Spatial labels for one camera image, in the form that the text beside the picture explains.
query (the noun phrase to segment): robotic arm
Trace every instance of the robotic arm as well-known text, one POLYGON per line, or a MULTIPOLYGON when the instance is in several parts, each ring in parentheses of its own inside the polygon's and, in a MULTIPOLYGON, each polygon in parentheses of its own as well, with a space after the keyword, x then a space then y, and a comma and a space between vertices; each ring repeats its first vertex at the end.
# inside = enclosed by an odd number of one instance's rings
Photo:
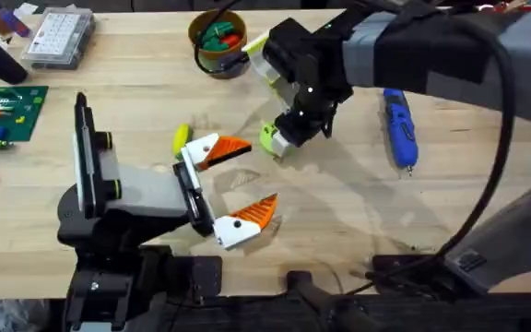
POLYGON ((502 110, 502 84, 489 50, 456 28, 463 20, 495 36, 512 58, 516 115, 531 121, 531 12, 448 15, 410 1, 398 14, 351 7, 314 33, 289 18, 269 32, 264 58, 300 86, 276 118, 275 152, 331 136, 352 87, 393 88, 502 110))
MULTIPOLYGON (((264 58, 286 81, 298 83, 288 111, 275 121, 272 150, 278 156, 319 131, 330 137, 337 106, 353 87, 403 89, 504 112, 502 87, 510 82, 500 79, 490 50, 459 29, 460 20, 509 54, 515 93, 508 97, 515 114, 531 121, 531 12, 451 15, 416 0, 388 8, 394 14, 371 6, 350 7, 314 33, 292 18, 269 31, 264 58)), ((460 240, 431 267, 398 277, 452 300, 487 293, 531 271, 531 190, 460 240)), ((420 258, 377 255, 372 263, 381 276, 420 258)), ((380 293, 399 284, 371 279, 380 293)))

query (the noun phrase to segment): yellow object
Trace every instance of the yellow object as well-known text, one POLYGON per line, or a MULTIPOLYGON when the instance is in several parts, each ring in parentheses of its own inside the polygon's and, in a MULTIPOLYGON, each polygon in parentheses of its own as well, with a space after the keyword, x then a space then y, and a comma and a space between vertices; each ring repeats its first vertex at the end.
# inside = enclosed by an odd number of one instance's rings
POLYGON ((192 128, 188 124, 181 124, 175 131, 172 148, 173 156, 175 156, 177 160, 182 160, 182 148, 187 142, 192 140, 192 135, 192 128))

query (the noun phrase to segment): brown bowl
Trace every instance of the brown bowl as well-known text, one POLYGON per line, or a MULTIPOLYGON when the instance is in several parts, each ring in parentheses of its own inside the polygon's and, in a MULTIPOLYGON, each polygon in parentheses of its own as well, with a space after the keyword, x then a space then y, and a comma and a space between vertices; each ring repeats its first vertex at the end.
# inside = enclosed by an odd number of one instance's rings
MULTIPOLYGON (((208 10, 198 15, 196 18, 194 18, 192 23, 190 23, 190 26, 188 27, 188 39, 190 40, 190 43, 192 44, 193 48, 195 46, 197 34, 216 14, 216 9, 208 10)), ((220 68, 220 65, 222 63, 235 57, 241 52, 241 48, 247 43, 247 28, 245 27, 245 22, 243 22, 242 18, 234 12, 226 11, 222 14, 222 16, 218 19, 217 22, 225 21, 232 23, 232 26, 235 28, 235 30, 242 35, 241 41, 239 41, 235 46, 229 48, 226 51, 213 52, 206 51, 201 48, 200 54, 198 55, 200 58, 200 63, 202 63, 202 65, 211 70, 220 68)), ((244 68, 245 65, 236 65, 225 73, 213 74, 210 76, 215 78, 237 77, 243 72, 244 68)))

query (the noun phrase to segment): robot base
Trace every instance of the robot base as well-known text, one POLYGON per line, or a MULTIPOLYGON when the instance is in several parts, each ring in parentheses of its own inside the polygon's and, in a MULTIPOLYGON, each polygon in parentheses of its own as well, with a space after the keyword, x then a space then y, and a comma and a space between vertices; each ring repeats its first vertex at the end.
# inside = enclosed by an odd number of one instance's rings
MULTIPOLYGON (((395 268, 411 264, 430 255, 375 255, 372 258, 372 272, 366 278, 373 280, 376 274, 386 274, 395 268)), ((376 291, 385 295, 430 296, 440 300, 455 300, 478 297, 463 280, 453 274, 441 261, 412 268, 389 279, 375 283, 376 291)))

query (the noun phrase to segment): black cable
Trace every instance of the black cable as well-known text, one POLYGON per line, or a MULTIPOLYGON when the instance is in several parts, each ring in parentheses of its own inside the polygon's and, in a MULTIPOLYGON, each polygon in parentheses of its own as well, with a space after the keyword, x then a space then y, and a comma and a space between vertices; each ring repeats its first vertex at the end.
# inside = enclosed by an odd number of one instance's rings
POLYGON ((401 266, 386 274, 383 274, 371 282, 358 287, 355 290, 348 291, 347 294, 353 295, 360 291, 367 290, 374 286, 375 282, 383 279, 388 279, 396 274, 400 274, 406 271, 410 271, 413 268, 420 267, 424 264, 435 262, 438 259, 443 258, 450 250, 457 246, 467 236, 472 228, 477 223, 480 215, 484 212, 485 208, 489 204, 497 185, 503 174, 505 162, 509 154, 509 147, 512 143, 513 136, 513 123, 515 120, 515 76, 513 74, 512 60, 507 50, 501 45, 501 43, 490 33, 486 32, 482 28, 475 26, 474 24, 467 22, 459 18, 453 18, 452 22, 457 28, 463 31, 465 34, 473 37, 479 41, 483 46, 489 48, 496 60, 497 67, 499 69, 499 76, 501 80, 501 131, 499 135, 499 143, 497 146, 497 152, 495 154, 495 161, 490 171, 489 179, 485 184, 480 198, 478 199, 475 207, 470 212, 470 215, 466 218, 465 223, 456 232, 456 234, 450 238, 437 253, 428 256, 425 259, 420 259, 413 263, 401 266))
POLYGON ((175 308, 175 313, 173 313, 173 316, 171 317, 171 323, 170 328, 167 329, 168 332, 173 331, 173 327, 175 326, 175 321, 177 320, 178 315, 180 314, 180 310, 182 310, 182 305, 185 302, 185 296, 182 296, 182 300, 179 304, 177 304, 177 307, 175 308))
POLYGON ((210 26, 216 23, 227 10, 229 10, 232 6, 235 6, 235 4, 240 3, 241 1, 242 0, 231 0, 223 7, 219 8, 217 14, 212 19, 210 19, 210 21, 206 24, 206 26, 202 29, 202 31, 195 39, 194 61, 198 68, 200 68, 203 72, 207 74, 222 74, 227 72, 231 67, 238 63, 249 61, 249 56, 246 53, 240 53, 239 55, 237 55, 236 58, 231 59, 226 65, 216 70, 208 69, 204 67, 204 65, 202 65, 202 63, 200 62, 200 47, 202 46, 201 43, 204 39, 204 36, 206 36, 206 34, 208 33, 208 29, 210 29, 210 26))

